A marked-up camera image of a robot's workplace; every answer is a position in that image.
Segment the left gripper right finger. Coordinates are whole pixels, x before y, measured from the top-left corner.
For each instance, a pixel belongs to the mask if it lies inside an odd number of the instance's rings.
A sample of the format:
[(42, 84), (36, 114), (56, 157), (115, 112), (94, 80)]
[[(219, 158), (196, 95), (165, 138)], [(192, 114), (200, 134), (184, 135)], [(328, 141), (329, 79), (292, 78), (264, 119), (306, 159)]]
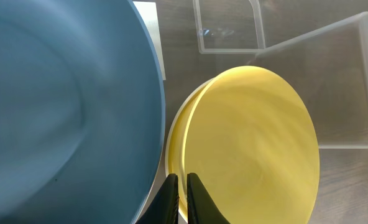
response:
[(188, 224), (229, 224), (196, 173), (187, 175)]

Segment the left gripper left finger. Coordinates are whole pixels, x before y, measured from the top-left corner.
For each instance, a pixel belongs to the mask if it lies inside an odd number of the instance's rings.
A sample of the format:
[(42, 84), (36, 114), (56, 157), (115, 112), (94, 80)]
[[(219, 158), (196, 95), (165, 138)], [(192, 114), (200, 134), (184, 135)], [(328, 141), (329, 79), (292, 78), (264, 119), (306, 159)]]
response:
[(177, 224), (178, 203), (178, 176), (169, 174), (136, 224)]

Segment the yellow small bowl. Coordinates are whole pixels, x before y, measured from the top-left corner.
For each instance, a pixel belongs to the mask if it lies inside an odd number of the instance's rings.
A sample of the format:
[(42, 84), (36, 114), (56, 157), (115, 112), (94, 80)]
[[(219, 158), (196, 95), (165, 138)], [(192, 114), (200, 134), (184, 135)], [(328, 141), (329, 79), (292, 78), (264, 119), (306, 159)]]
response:
[(229, 223), (308, 223), (320, 155), (309, 112), (276, 73), (234, 67), (183, 112), (182, 174), (196, 173)]

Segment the dark blue bowl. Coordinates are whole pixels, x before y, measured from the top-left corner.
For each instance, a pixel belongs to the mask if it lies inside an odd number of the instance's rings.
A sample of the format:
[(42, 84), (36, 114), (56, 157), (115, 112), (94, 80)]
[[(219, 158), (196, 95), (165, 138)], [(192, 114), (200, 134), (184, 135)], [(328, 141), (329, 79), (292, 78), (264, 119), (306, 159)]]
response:
[(0, 0), (0, 223), (134, 223), (164, 132), (132, 1)]

